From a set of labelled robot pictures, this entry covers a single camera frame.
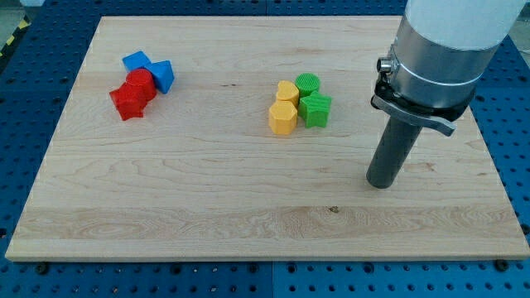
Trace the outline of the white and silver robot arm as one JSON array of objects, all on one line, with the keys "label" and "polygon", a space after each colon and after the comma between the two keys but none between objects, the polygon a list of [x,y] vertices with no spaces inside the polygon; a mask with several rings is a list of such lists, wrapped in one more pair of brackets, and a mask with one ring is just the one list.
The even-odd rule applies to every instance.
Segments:
[{"label": "white and silver robot arm", "polygon": [[414,133],[450,136],[526,0],[409,0],[378,59],[372,105]]}]

